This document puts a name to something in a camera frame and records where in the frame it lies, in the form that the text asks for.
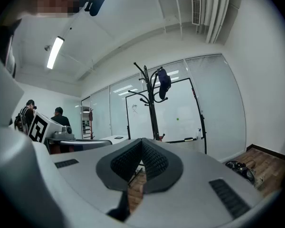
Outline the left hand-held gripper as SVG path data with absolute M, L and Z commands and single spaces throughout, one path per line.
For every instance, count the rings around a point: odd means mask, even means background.
M 36 113 L 28 136 L 32 141 L 44 143 L 47 138 L 60 141 L 61 148 L 68 146 L 75 152 L 86 151 L 112 145 L 110 140 L 74 140 L 70 126 L 61 125 L 41 113 Z

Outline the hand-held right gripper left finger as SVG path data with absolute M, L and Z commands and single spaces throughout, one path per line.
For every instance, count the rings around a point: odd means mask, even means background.
M 107 215 L 129 215 L 128 182 L 141 161 L 141 139 L 81 152 L 54 154 L 54 163 L 67 184 L 84 201 Z

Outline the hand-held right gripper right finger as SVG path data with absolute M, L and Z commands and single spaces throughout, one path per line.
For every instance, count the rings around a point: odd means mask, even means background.
M 183 172 L 168 190 L 144 194 L 129 228 L 246 228 L 262 208 L 261 194 L 214 158 L 158 142 L 180 158 Z

